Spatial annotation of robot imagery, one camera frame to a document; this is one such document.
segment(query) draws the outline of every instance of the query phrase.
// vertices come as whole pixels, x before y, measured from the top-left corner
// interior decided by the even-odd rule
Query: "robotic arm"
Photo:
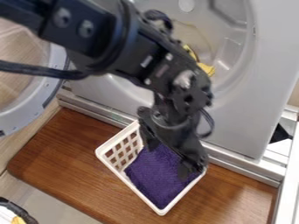
[[[112,73],[154,92],[152,108],[139,108],[143,141],[162,143],[181,157],[178,173],[202,172],[208,156],[196,128],[212,104],[211,82],[171,36],[171,20],[158,10],[141,13],[127,0],[0,0],[0,16],[64,46],[78,70],[60,71],[0,61],[0,70],[80,80]],[[163,22],[163,27],[156,22]]]

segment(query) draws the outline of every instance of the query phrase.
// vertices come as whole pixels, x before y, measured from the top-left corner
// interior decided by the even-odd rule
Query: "plastic basket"
[[[139,134],[138,121],[133,122],[120,133],[110,138],[107,142],[95,150],[96,157],[122,180],[133,192],[135,192],[158,215],[166,215],[204,176],[203,172],[194,179],[167,207],[159,209],[147,199],[130,181],[124,170],[137,157],[143,149],[143,140]]]

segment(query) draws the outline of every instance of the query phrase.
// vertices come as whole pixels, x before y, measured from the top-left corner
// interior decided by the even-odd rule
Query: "wooden shelf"
[[[8,170],[105,223],[271,221],[277,190],[214,164],[168,214],[159,217],[94,155],[94,150],[118,131],[63,108],[10,161]]]

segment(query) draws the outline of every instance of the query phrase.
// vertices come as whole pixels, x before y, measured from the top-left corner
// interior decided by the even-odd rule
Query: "purple cloth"
[[[160,144],[149,152],[143,149],[137,159],[125,169],[136,188],[159,209],[164,209],[189,185],[198,174],[192,174],[186,181],[177,176],[180,157],[171,149]]]

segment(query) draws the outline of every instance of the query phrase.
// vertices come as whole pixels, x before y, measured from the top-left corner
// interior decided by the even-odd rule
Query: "washing machine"
[[[175,38],[215,67],[216,126],[209,144],[260,159],[296,84],[299,2],[296,0],[132,0],[173,21]],[[129,115],[153,94],[112,74],[71,82],[75,95]],[[206,123],[198,126],[205,131]]]
[[[63,69],[66,51],[35,37],[29,30],[0,20],[0,60]],[[6,137],[43,114],[61,80],[0,73],[0,137]]]

